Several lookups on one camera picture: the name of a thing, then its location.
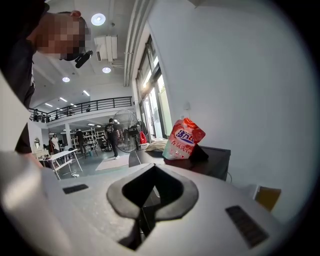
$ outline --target white cloth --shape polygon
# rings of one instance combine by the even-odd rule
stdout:
[[[51,141],[52,141],[52,144],[54,145],[54,149],[60,151],[60,149],[59,149],[59,139],[58,138],[52,138]]]
[[[155,142],[152,142],[149,144],[145,151],[159,151],[163,152],[165,150],[166,144],[168,140],[163,138],[163,139],[157,139]]]

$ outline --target balcony railing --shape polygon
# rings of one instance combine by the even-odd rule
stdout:
[[[30,120],[35,122],[49,123],[61,118],[75,116],[82,113],[115,109],[120,107],[130,107],[132,106],[131,98],[132,97],[129,96],[93,100],[74,104],[73,106],[66,106],[49,113],[29,108],[29,112],[31,113]]]

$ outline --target black shirt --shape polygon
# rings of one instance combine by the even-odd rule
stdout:
[[[49,6],[43,0],[28,0],[17,3],[5,1],[1,3],[3,10],[14,10],[17,18],[13,24],[4,25],[0,69],[9,86],[28,109],[31,96],[35,91],[32,80],[32,58],[36,50],[26,38],[38,26],[41,17]],[[1,24],[7,24],[6,15],[1,16]],[[26,124],[15,150],[19,153],[31,153],[28,125]]]
[[[84,142],[84,135],[82,134],[82,131],[78,130],[75,133],[75,136],[78,137],[78,143]]]
[[[118,127],[114,123],[108,123],[104,128],[104,131],[106,132],[106,135],[110,140],[117,137],[117,134],[118,134],[117,130],[118,130]]]

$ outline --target person standing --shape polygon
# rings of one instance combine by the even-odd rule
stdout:
[[[84,158],[86,158],[86,146],[84,145],[85,140],[84,140],[84,135],[82,134],[82,131],[80,131],[79,129],[75,129],[76,133],[75,133],[75,137],[78,139],[78,143],[79,143],[79,147],[80,147],[80,151],[83,154],[84,153]]]
[[[118,159],[118,151],[117,151],[117,140],[120,137],[119,130],[117,126],[114,124],[114,120],[112,118],[109,119],[109,123],[104,128],[105,137],[110,141],[112,150],[114,152],[114,159]]]
[[[59,149],[59,139],[57,138],[57,134],[53,135],[53,138],[51,139],[52,144],[53,144],[53,153],[58,154],[60,152]]]
[[[5,15],[1,15],[0,70],[14,94],[29,108],[36,89],[33,76],[33,55],[38,51],[58,59],[72,61],[85,51],[88,26],[81,12],[74,10],[50,13],[44,0],[2,1],[1,9],[14,12],[14,22],[10,25]],[[42,121],[35,115],[35,121]],[[39,168],[42,164],[32,154],[28,125],[18,139],[15,151],[33,161]]]

